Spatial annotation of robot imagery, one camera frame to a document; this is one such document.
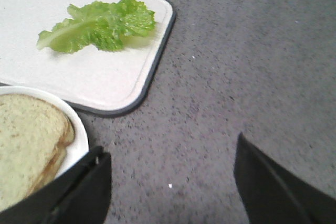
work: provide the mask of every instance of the sandwich bread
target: sandwich bread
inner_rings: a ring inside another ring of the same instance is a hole
[[[52,181],[74,138],[71,122],[54,105],[0,95],[0,212]]]

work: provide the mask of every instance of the black object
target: black object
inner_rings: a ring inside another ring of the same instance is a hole
[[[111,199],[111,155],[94,147],[53,182],[0,213],[0,224],[102,224]]]
[[[251,224],[336,223],[335,199],[285,170],[243,134],[234,176]]]

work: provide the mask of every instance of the white cutting board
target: white cutting board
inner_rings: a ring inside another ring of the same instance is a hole
[[[72,55],[36,48],[38,34],[64,18],[69,4],[119,0],[0,0],[0,83],[38,88],[100,114],[123,113],[146,93],[175,18],[166,0],[137,0],[155,11],[156,30],[120,52],[88,46]]]

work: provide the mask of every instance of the green lettuce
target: green lettuce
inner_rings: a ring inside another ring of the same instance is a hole
[[[154,12],[143,2],[121,0],[118,3],[95,1],[92,4],[67,8],[72,16],[57,23],[51,31],[39,33],[36,47],[74,53],[90,44],[99,50],[123,49],[123,36],[146,37],[155,27]]]

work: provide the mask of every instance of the speckled countertop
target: speckled countertop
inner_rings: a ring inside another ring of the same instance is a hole
[[[247,224],[239,132],[336,197],[335,0],[169,1],[177,19],[141,106],[78,111],[112,154],[106,223]]]

